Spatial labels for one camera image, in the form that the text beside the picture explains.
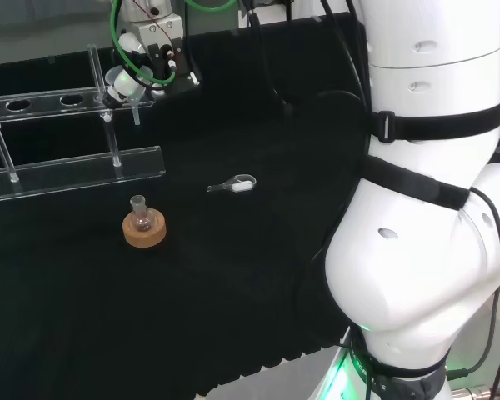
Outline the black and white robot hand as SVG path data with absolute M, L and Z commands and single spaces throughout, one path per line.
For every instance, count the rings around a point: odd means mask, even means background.
M 177 14 L 153 16 L 114 12 L 110 17 L 116 76 L 109 79 L 103 102 L 120 108 L 146 98 L 198 88 L 201 76 L 184 43 L 183 20 Z

